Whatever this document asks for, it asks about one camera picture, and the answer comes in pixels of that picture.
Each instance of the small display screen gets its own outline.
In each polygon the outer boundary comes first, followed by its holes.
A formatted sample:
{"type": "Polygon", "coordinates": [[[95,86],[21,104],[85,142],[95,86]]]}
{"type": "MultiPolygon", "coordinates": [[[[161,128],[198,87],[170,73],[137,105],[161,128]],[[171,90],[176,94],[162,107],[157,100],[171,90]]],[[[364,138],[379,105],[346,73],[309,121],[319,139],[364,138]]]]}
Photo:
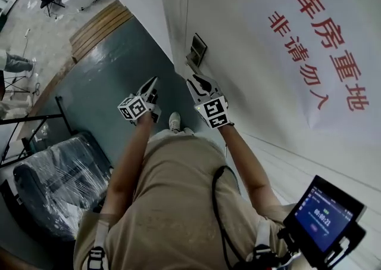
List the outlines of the small display screen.
{"type": "Polygon", "coordinates": [[[295,217],[324,252],[348,225],[353,214],[313,187],[295,212],[295,217]]]}

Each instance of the wooden plank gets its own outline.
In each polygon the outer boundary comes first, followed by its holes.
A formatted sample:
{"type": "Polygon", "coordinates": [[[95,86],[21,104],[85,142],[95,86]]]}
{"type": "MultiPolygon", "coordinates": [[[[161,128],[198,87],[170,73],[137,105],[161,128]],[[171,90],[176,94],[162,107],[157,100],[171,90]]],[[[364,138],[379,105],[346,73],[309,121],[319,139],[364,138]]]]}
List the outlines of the wooden plank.
{"type": "Polygon", "coordinates": [[[82,26],[78,31],[76,31],[72,36],[71,38],[69,39],[70,40],[70,43],[73,43],[75,42],[75,39],[80,37],[80,34],[86,30],[89,25],[91,25],[94,21],[96,21],[98,18],[102,17],[105,13],[107,13],[109,10],[113,10],[115,8],[117,8],[118,6],[120,6],[120,2],[118,0],[115,0],[114,2],[110,3],[109,5],[107,5],[103,10],[101,10],[99,13],[97,13],[95,16],[93,16],[84,26],[82,26]]]}
{"type": "Polygon", "coordinates": [[[106,25],[102,26],[99,30],[97,30],[91,36],[91,38],[89,38],[86,42],[84,42],[80,48],[78,48],[75,52],[73,52],[73,57],[76,58],[78,56],[78,53],[80,53],[83,49],[87,48],[88,45],[91,44],[94,39],[96,39],[96,38],[98,38],[98,36],[102,35],[102,33],[104,31],[106,31],[109,27],[111,27],[115,22],[118,22],[120,19],[127,17],[127,16],[132,16],[132,14],[128,13],[127,11],[124,11],[123,13],[121,13],[120,15],[118,15],[117,17],[112,19],[112,21],[109,21],[106,25]]]}
{"type": "Polygon", "coordinates": [[[91,21],[87,22],[85,24],[85,27],[81,28],[80,33],[76,35],[75,38],[72,39],[70,42],[72,45],[74,45],[78,40],[81,40],[83,35],[91,28],[93,28],[94,25],[96,25],[99,21],[101,21],[104,17],[107,17],[108,15],[112,14],[115,10],[123,8],[122,6],[116,5],[111,8],[107,8],[106,10],[101,11],[101,15],[97,16],[96,19],[92,19],[91,21]]]}
{"type": "Polygon", "coordinates": [[[82,34],[81,38],[71,45],[72,52],[75,53],[78,51],[78,49],[83,46],[83,44],[85,44],[94,34],[96,34],[108,23],[112,22],[120,14],[125,12],[129,11],[123,7],[118,7],[111,14],[108,14],[105,17],[101,18],[98,22],[93,23],[93,26],[89,30],[85,31],[84,34],[82,34]]]}
{"type": "Polygon", "coordinates": [[[77,61],[81,60],[95,45],[102,41],[106,36],[113,32],[116,28],[121,26],[124,22],[128,21],[133,17],[131,13],[125,13],[125,15],[120,18],[118,21],[115,21],[112,25],[108,26],[107,29],[102,30],[100,33],[94,35],[94,37],[88,41],[86,47],[82,48],[81,51],[78,51],[74,54],[74,57],[77,61]]]}
{"type": "Polygon", "coordinates": [[[78,38],[81,37],[83,32],[85,32],[87,29],[93,25],[93,23],[96,23],[98,19],[102,18],[103,16],[111,13],[113,10],[116,8],[122,6],[122,4],[118,1],[115,0],[114,2],[110,3],[107,5],[103,10],[101,10],[99,13],[97,13],[94,17],[92,17],[84,26],[82,26],[78,31],[74,33],[73,36],[70,37],[69,41],[71,44],[75,43],[75,41],[78,40],[78,38]]]}

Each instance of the red chinese text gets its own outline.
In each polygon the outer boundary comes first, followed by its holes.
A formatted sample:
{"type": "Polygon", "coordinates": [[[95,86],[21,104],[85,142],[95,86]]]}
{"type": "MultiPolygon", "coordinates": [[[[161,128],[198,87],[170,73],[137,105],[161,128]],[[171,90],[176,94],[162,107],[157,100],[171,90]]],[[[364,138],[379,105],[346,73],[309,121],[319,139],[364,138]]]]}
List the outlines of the red chinese text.
{"type": "Polygon", "coordinates": [[[305,64],[305,67],[300,66],[300,74],[304,77],[304,82],[309,85],[319,85],[320,80],[317,76],[317,68],[305,64]]]}
{"type": "Polygon", "coordinates": [[[321,44],[325,48],[335,47],[338,48],[338,44],[343,44],[344,39],[341,36],[341,27],[340,25],[335,25],[332,18],[328,18],[326,21],[321,23],[311,23],[313,27],[320,27],[321,30],[315,30],[315,33],[321,37],[325,38],[321,44]]]}
{"type": "Polygon", "coordinates": [[[288,27],[288,20],[285,18],[285,16],[280,16],[275,11],[274,14],[271,17],[268,17],[268,19],[271,21],[271,28],[274,30],[274,33],[279,32],[282,37],[284,37],[285,34],[290,32],[290,28],[288,27]]]}
{"type": "Polygon", "coordinates": [[[288,53],[292,55],[293,61],[305,61],[308,56],[308,50],[303,47],[302,43],[299,43],[299,37],[296,37],[296,41],[291,37],[291,41],[285,44],[285,47],[289,50],[288,53]]]}
{"type": "Polygon", "coordinates": [[[367,97],[365,95],[361,95],[362,92],[365,92],[365,87],[360,88],[357,83],[355,88],[350,88],[348,85],[345,85],[349,94],[351,96],[348,96],[346,98],[346,101],[348,103],[348,107],[351,111],[354,110],[365,110],[365,105],[369,105],[369,102],[367,101],[367,97]]]}
{"type": "Polygon", "coordinates": [[[356,80],[358,80],[358,77],[361,75],[361,72],[357,67],[352,53],[348,53],[348,51],[345,51],[345,56],[333,58],[330,55],[329,57],[332,60],[333,66],[335,67],[341,82],[349,77],[354,77],[356,78],[356,80]]]}
{"type": "Polygon", "coordinates": [[[302,5],[300,12],[306,12],[311,19],[314,18],[314,14],[326,10],[320,0],[298,0],[298,2],[302,5]]]}
{"type": "Polygon", "coordinates": [[[315,95],[316,97],[319,97],[321,98],[321,102],[319,103],[319,105],[317,106],[317,108],[320,110],[322,105],[328,100],[329,96],[326,95],[325,97],[324,96],[320,96],[319,94],[316,94],[314,91],[310,90],[310,92],[315,95]]]}

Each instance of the shoulder strap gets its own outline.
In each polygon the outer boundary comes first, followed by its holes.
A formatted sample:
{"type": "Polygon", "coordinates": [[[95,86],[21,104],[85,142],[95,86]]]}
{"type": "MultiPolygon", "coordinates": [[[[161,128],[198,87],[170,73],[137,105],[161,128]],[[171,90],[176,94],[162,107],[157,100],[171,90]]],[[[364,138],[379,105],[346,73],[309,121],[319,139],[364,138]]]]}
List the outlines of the shoulder strap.
{"type": "Polygon", "coordinates": [[[83,262],[82,270],[108,270],[108,259],[104,249],[107,234],[108,222],[98,221],[94,246],[90,250],[89,256],[83,262]]]}
{"type": "Polygon", "coordinates": [[[254,258],[257,258],[258,255],[270,252],[270,222],[261,218],[257,226],[257,240],[255,241],[254,250],[246,257],[246,261],[251,262],[254,258]]]}

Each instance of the plastic wrap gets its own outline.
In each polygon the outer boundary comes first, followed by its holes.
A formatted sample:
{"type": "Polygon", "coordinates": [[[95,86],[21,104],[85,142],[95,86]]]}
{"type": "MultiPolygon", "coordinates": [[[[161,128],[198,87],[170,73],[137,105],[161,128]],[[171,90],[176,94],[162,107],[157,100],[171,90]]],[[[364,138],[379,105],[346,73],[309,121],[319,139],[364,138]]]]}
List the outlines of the plastic wrap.
{"type": "Polygon", "coordinates": [[[14,169],[21,201],[53,237],[75,239],[82,214],[105,196],[111,165],[91,135],[78,134],[14,169]]]}

